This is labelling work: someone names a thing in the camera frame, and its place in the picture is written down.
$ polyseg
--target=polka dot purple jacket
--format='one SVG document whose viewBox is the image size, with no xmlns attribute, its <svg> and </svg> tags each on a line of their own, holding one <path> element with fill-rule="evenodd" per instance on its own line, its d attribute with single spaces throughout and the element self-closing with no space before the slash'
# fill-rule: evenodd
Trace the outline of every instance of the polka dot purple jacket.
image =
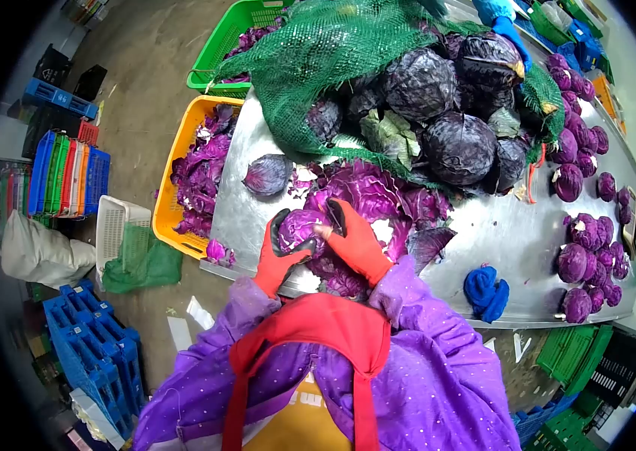
<svg viewBox="0 0 636 451">
<path fill-rule="evenodd" d="M 175 371 L 142 410 L 137 451 L 221 448 L 235 379 L 230 346 L 280 308 L 248 277 L 235 281 L 229 297 L 214 327 L 178 354 Z M 368 303 L 393 327 L 388 361 L 372 381 L 382 449 L 521 449 L 498 357 L 414 275 L 412 257 L 399 259 Z M 309 371 L 333 421 L 353 438 L 350 363 L 331 348 L 295 343 L 271 351 L 251 379 L 244 443 L 288 404 Z"/>
</svg>

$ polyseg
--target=stainless steel table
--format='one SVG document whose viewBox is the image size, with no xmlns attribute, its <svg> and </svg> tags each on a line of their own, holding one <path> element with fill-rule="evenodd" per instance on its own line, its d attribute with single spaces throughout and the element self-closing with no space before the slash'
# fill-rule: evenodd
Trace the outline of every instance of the stainless steel table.
<svg viewBox="0 0 636 451">
<path fill-rule="evenodd" d="M 449 0 L 454 20 L 478 18 L 472 7 Z M 548 52 L 532 38 L 527 47 L 535 61 L 543 61 Z M 636 192 L 636 163 L 618 130 L 599 106 L 581 102 L 581 116 L 587 126 L 601 125 L 609 136 L 609 153 L 597 157 L 599 169 L 610 172 L 617 185 L 629 185 Z M 248 93 L 233 135 L 218 192 L 211 238 L 233 248 L 237 263 L 232 269 L 222 268 L 202 260 L 205 270 L 235 279 L 239 275 L 254 275 L 258 264 L 265 225 L 283 208 L 298 209 L 304 201 L 291 195 L 278 196 L 270 202 L 256 200 L 241 183 L 246 168 L 264 154 L 282 153 L 273 141 L 262 116 L 260 103 L 253 91 Z M 616 204 L 606 203 L 596 196 L 596 178 L 584 180 L 584 191 L 576 202 L 564 203 L 556 195 L 549 196 L 550 178 L 557 165 L 544 164 L 534 175 L 532 193 L 536 204 L 519 201 L 514 195 L 472 198 L 456 205 L 451 213 L 451 229 L 458 234 L 446 248 L 442 263 L 427 266 L 421 273 L 433 293 L 464 315 L 475 327 L 483 328 L 547 328 L 567 325 L 556 318 L 559 303 L 566 289 L 553 270 L 560 247 L 566 243 L 563 218 L 568 214 L 590 213 L 594 217 L 608 216 L 615 222 L 615 239 L 620 227 L 616 222 Z M 482 263 L 494 266 L 498 276 L 511 286 L 509 303 L 501 318 L 492 324 L 474 320 L 472 309 L 463 294 L 463 281 L 472 269 Z M 315 292 L 318 279 L 305 267 L 299 267 L 283 284 L 280 293 L 295 297 Z M 636 260 L 632 272 L 618 285 L 623 290 L 617 307 L 604 308 L 589 316 L 589 322 L 615 320 L 631 315 L 636 299 Z"/>
</svg>

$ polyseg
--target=yellow plastic crate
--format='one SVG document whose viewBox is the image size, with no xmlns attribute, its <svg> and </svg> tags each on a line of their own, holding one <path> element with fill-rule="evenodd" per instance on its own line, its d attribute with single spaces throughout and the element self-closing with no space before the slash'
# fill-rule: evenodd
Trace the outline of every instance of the yellow plastic crate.
<svg viewBox="0 0 636 451">
<path fill-rule="evenodd" d="M 155 212 L 153 213 L 153 232 L 155 232 L 155 236 L 160 241 L 166 242 L 180 252 L 198 260 L 205 258 L 207 239 L 198 237 L 192 232 L 181 235 L 173 230 L 173 227 L 176 227 L 182 221 L 183 206 L 177 202 L 178 188 L 170 183 L 170 174 L 172 173 L 173 160 L 187 155 L 188 146 L 195 143 L 195 129 L 203 123 L 205 115 L 213 114 L 214 106 L 220 103 L 231 104 L 233 109 L 239 110 L 243 100 L 201 95 L 188 105 L 182 122 L 180 122 L 175 141 L 173 141 L 173 147 L 170 149 L 168 161 L 165 164 L 163 180 L 160 183 L 160 191 L 158 192 L 158 201 L 155 204 Z"/>
</svg>

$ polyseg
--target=yellow shirt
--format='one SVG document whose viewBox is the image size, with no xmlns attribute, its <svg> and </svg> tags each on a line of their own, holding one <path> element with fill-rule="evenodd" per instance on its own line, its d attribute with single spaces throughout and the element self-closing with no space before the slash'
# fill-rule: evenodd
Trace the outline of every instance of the yellow shirt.
<svg viewBox="0 0 636 451">
<path fill-rule="evenodd" d="M 245 446 L 245 451 L 350 451 L 353 443 L 328 413 L 313 373 L 301 382 L 288 405 Z"/>
</svg>

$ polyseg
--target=red work glove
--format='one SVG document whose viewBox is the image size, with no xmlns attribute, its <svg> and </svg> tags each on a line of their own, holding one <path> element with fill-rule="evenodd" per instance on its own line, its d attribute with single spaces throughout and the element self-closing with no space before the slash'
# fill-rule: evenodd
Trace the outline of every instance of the red work glove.
<svg viewBox="0 0 636 451">
<path fill-rule="evenodd" d="M 328 199 L 328 208 L 341 226 L 342 237 L 330 227 L 316 225 L 313 230 L 328 241 L 328 245 L 355 272 L 368 279 L 371 288 L 376 286 L 393 266 L 391 260 L 383 255 L 371 225 L 361 218 L 346 201 Z"/>
<path fill-rule="evenodd" d="M 306 239 L 288 253 L 280 250 L 277 230 L 283 223 L 289 209 L 283 209 L 265 226 L 263 247 L 260 249 L 258 271 L 253 280 L 268 297 L 276 297 L 277 289 L 283 284 L 295 265 L 305 263 L 316 249 L 315 238 Z"/>
</svg>

